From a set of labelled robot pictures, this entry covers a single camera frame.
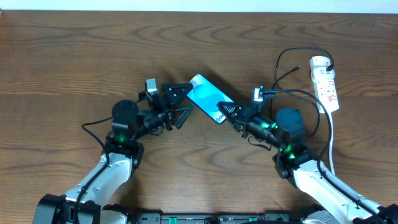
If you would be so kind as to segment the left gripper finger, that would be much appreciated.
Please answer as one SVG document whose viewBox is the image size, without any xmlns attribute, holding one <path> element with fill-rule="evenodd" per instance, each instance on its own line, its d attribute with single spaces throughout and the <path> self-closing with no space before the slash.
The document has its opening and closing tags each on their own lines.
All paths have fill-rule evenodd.
<svg viewBox="0 0 398 224">
<path fill-rule="evenodd" d="M 188 106 L 184 106 L 181 108 L 177 108 L 174 111 L 174 116 L 172 120 L 172 124 L 177 128 L 180 129 L 187 118 L 190 116 L 191 112 L 193 111 L 195 105 L 189 104 Z"/>
<path fill-rule="evenodd" d="M 164 96 L 170 107 L 178 106 L 193 89 L 191 83 L 163 84 L 161 86 Z"/>
</svg>

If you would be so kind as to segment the blue Galaxy smartphone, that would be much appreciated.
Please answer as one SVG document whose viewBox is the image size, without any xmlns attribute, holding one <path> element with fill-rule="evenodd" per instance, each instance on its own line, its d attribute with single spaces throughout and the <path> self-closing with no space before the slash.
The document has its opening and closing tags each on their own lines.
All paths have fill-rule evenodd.
<svg viewBox="0 0 398 224">
<path fill-rule="evenodd" d="M 187 94 L 187 97 L 215 123 L 222 124 L 226 116 L 219 110 L 217 104 L 219 102 L 233 102 L 233 100 L 202 74 L 196 74 L 189 83 L 193 85 L 193 89 Z"/>
</svg>

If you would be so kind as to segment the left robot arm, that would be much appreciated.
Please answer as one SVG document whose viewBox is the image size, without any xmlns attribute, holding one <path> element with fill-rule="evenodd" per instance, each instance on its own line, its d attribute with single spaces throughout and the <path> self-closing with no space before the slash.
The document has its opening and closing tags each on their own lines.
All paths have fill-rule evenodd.
<svg viewBox="0 0 398 224">
<path fill-rule="evenodd" d="M 192 89 L 191 83 L 163 84 L 158 89 L 150 79 L 139 93 L 139 101 L 146 101 L 149 109 L 141 110 L 131 100 L 117 102 L 109 117 L 112 130 L 99 142 L 103 150 L 99 163 L 63 195 L 43 196 L 34 223 L 135 223 L 135 214 L 108 200 L 140 166 L 144 146 L 139 138 L 182 127 L 193 107 L 180 104 Z"/>
</svg>

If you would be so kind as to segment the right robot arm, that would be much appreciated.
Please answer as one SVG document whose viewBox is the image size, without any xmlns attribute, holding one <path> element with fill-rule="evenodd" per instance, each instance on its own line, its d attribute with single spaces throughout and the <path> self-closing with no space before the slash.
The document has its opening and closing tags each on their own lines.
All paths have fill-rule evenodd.
<svg viewBox="0 0 398 224">
<path fill-rule="evenodd" d="M 272 160 L 282 179 L 315 199 L 325 215 L 314 213 L 301 221 L 318 223 L 397 223 L 397 205 L 383 207 L 333 175 L 305 142 L 299 110 L 280 110 L 274 120 L 261 116 L 259 105 L 219 102 L 217 107 L 243 137 L 254 137 L 277 149 Z"/>
</svg>

